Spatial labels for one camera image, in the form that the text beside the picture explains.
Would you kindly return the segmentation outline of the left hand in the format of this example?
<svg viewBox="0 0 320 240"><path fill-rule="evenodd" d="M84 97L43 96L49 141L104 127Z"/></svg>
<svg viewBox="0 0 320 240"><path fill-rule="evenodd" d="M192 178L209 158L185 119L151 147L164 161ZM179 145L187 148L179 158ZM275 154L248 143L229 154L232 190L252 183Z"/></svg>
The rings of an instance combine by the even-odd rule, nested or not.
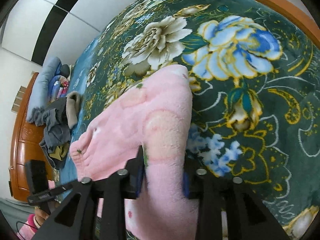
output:
<svg viewBox="0 0 320 240"><path fill-rule="evenodd" d="M55 200L49 201L47 204L48 204L50 213L52 213L60 205L60 203ZM49 217L49 213L41 209L40 206L35 207L34 224L38 229L42 226L42 224L46 221L48 217Z"/></svg>

